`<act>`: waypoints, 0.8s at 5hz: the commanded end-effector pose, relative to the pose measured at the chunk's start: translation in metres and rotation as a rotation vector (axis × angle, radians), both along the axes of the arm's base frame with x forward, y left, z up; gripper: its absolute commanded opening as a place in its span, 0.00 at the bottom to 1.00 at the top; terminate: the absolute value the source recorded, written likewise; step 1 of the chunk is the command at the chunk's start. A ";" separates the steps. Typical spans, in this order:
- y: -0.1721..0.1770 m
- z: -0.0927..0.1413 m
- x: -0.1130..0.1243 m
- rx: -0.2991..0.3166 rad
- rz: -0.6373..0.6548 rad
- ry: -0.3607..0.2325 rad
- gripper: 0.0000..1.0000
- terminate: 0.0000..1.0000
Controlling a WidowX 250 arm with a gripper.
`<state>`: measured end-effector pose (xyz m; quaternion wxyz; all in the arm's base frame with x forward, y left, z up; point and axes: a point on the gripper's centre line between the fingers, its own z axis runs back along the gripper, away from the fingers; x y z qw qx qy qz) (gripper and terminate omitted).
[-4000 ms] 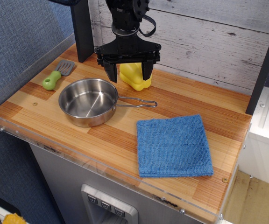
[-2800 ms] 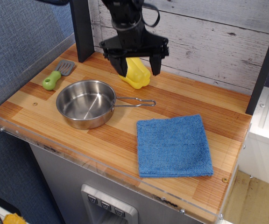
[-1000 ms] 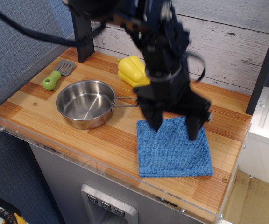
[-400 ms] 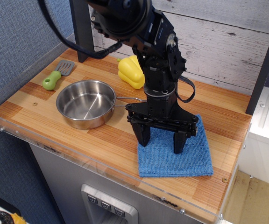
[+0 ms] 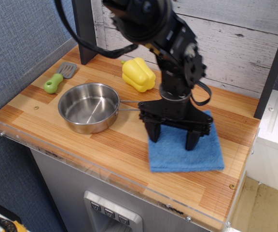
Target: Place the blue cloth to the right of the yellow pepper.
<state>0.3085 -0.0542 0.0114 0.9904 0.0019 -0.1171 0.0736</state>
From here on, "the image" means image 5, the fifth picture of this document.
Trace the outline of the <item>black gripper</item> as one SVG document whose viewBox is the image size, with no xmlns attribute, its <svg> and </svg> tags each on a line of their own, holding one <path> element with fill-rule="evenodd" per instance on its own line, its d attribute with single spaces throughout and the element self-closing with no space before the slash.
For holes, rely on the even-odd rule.
<svg viewBox="0 0 278 232">
<path fill-rule="evenodd" d="M 138 103 L 139 117 L 144 122 L 149 138 L 157 142 L 161 125 L 187 130 L 185 149 L 193 150 L 201 136 L 209 135 L 213 119 L 193 106 L 189 98 L 169 101 L 165 98 Z"/>
</svg>

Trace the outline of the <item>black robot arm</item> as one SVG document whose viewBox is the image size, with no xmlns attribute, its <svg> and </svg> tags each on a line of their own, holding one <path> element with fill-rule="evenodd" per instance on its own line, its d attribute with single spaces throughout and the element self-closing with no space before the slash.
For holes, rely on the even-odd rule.
<svg viewBox="0 0 278 232">
<path fill-rule="evenodd" d="M 213 122 L 198 109 L 205 102 L 192 96 L 194 86 L 210 93 L 201 82 L 206 66 L 195 34 L 169 0 L 105 0 L 103 5 L 113 13 L 114 25 L 127 40 L 155 54 L 161 70 L 161 99 L 139 103 L 139 117 L 149 138 L 157 142 L 162 125 L 183 129 L 187 131 L 185 147 L 193 150 L 200 137 L 209 135 Z"/>
</svg>

